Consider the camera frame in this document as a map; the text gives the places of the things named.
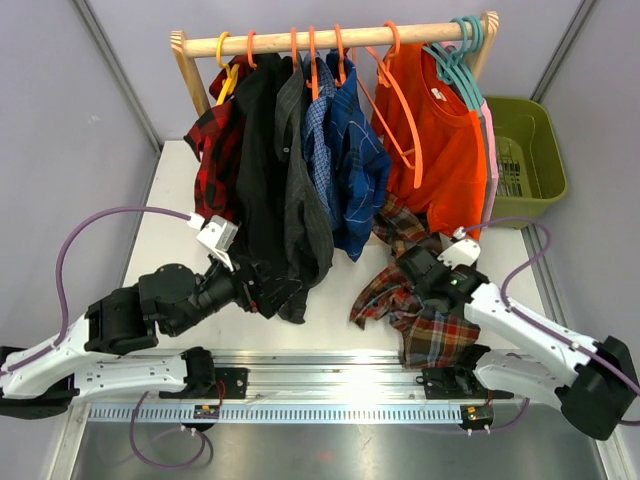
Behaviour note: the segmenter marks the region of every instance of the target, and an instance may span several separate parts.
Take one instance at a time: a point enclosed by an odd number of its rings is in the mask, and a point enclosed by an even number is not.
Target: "table surface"
[[[185,213],[192,211],[197,169],[198,162],[185,142],[166,142],[147,205]],[[141,275],[167,263],[181,263],[194,272],[204,273],[209,262],[207,251],[195,236],[196,231],[185,222],[164,215],[144,214],[125,285],[135,283]],[[488,229],[482,234],[481,245],[478,269],[498,284],[528,258],[518,230]],[[343,251],[335,251],[329,274],[309,294],[305,324],[293,325],[278,317],[266,320],[229,305],[179,337],[159,334],[158,347],[184,350],[200,345],[211,350],[296,354],[398,352],[400,334],[385,319],[367,322],[365,331],[349,322],[349,312],[358,294],[390,261],[388,247],[372,235],[355,263]],[[524,305],[544,313],[531,269],[516,277],[509,293]],[[486,329],[482,330],[478,343],[493,349],[514,348],[499,333]]]

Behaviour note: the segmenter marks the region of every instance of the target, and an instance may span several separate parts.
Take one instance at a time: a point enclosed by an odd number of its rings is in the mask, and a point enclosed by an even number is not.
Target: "wooden clothing rack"
[[[500,21],[496,12],[484,12],[481,16],[484,30],[484,43],[475,54],[468,56],[469,67],[477,79],[484,68],[493,42],[495,41]],[[473,29],[468,22],[468,38],[472,38]],[[463,32],[457,23],[432,23],[424,25],[398,26],[401,43],[432,43],[462,40]],[[352,28],[340,30],[342,45],[345,48],[366,47],[376,45],[393,45],[394,37],[388,27]],[[310,49],[309,32],[296,33],[298,50]],[[324,30],[314,33],[315,48],[317,50],[338,48],[338,41],[334,30]],[[242,55],[247,53],[248,37],[227,37],[221,48],[222,55]],[[195,59],[215,57],[218,38],[187,39],[184,31],[171,32],[171,49],[182,72],[193,105],[198,116],[211,108],[200,72]],[[255,35],[252,39],[252,51],[258,53],[290,52],[292,47],[291,33],[273,33]]]

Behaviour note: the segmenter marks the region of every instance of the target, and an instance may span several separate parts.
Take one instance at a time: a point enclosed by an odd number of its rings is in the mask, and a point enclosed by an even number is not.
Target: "metal floor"
[[[516,410],[497,406],[496,425]],[[136,427],[138,446],[167,424]],[[600,480],[605,474],[594,442],[548,407],[533,406],[518,426],[489,436],[435,434],[453,426],[412,425],[238,425],[220,424],[207,434],[215,455],[184,472],[153,469],[131,454],[126,423],[89,423],[74,480],[415,480],[523,479]],[[177,434],[145,451],[164,463],[188,460],[199,440]]]

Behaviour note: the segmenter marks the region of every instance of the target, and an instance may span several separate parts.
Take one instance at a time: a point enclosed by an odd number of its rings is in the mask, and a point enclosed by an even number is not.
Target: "blue checkered shirt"
[[[338,51],[327,55],[332,75],[338,76]],[[345,59],[347,80],[331,103],[327,144],[336,169],[342,212],[333,243],[354,262],[373,228],[373,217],[385,202],[391,158],[365,118],[358,101],[356,69]]]
[[[340,226],[340,201],[335,171],[331,168],[331,150],[325,144],[324,131],[327,112],[331,107],[331,99],[336,94],[336,84],[331,70],[316,57],[318,66],[318,99],[309,105],[307,115],[302,124],[302,154],[309,165],[309,176],[316,187],[322,209],[329,217],[331,229]],[[311,56],[304,58],[302,69],[305,78],[311,79]]]

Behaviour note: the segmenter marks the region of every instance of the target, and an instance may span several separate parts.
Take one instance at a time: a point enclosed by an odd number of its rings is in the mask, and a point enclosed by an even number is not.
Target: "plastic bin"
[[[523,98],[487,97],[493,117],[500,180],[491,218],[539,217],[567,193],[567,179],[551,120]],[[524,222],[504,226],[524,228]]]

